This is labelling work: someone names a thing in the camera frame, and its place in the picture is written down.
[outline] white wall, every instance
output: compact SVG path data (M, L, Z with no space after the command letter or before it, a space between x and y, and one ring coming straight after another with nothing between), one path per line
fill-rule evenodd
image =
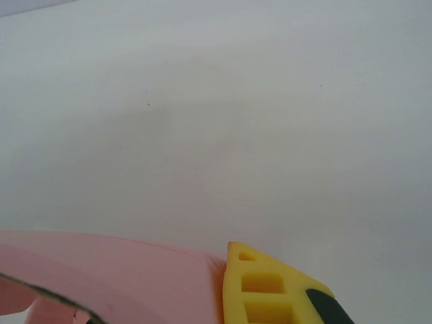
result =
M75 0L0 0L0 17L60 5Z
M0 19L0 225L225 250L427 323L428 1L81 0Z

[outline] pink surface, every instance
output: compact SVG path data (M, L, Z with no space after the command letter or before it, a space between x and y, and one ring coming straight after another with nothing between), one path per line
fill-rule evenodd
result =
M0 260L0 273L64 296L106 324L223 321L225 261L205 252L92 234L0 232Z
M81 310L77 310L74 315L73 324L86 324L90 319L90 316L86 312L82 312Z
M1 316L24 312L36 298L36 293L27 287L0 278L0 296L7 296L7 298L1 298Z
M72 324L75 312L73 308L40 296L32 305L25 324Z

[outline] rectangular hole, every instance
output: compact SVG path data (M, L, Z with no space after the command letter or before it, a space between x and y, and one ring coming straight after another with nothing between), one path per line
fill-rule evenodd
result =
M288 303L245 302L248 323L254 324L298 324Z
M242 277L243 292L284 294L284 279L277 273L246 273Z
M246 252L240 252L238 254L238 259L241 261L255 261L257 258L255 258L255 256L246 253Z

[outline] pink plastic object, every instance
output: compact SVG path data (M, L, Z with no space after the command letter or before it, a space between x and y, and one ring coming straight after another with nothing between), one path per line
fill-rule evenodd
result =
M26 324L85 324L89 313L105 324L222 324L225 266L214 254L135 240L0 231L0 316L31 305Z

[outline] black rubber part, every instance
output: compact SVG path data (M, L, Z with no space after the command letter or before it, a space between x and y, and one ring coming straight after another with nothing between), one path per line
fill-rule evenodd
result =
M306 293L324 324L354 324L335 298L316 289L308 289Z

